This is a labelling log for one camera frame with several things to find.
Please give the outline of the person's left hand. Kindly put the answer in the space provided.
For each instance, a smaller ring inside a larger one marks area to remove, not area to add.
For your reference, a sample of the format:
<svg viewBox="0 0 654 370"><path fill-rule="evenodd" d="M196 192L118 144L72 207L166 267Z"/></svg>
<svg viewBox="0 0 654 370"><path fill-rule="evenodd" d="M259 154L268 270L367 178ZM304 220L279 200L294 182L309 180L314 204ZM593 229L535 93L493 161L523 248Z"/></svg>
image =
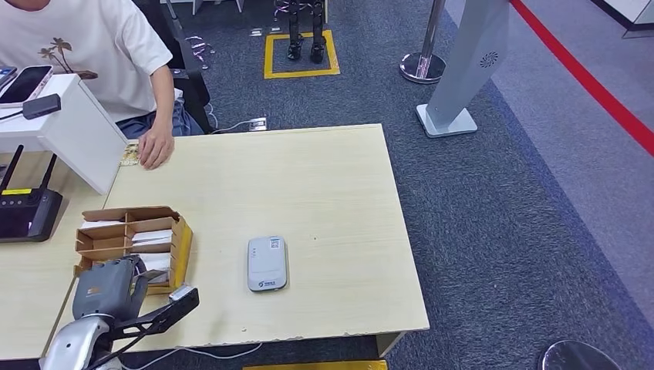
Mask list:
<svg viewBox="0 0 654 370"><path fill-rule="evenodd" d="M174 150L172 123L155 120L152 127L138 138L139 164L153 170L164 164Z"/></svg>

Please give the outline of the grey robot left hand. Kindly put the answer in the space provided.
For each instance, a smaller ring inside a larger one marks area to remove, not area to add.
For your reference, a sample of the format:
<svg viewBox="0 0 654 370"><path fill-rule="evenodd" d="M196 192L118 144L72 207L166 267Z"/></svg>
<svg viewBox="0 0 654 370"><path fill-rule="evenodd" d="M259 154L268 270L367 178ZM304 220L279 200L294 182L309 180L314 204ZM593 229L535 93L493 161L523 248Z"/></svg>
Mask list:
<svg viewBox="0 0 654 370"><path fill-rule="evenodd" d="M134 319L150 281L166 274L148 270L138 255L94 264L79 275L72 316L76 320L89 315L110 316L117 321Z"/></svg>

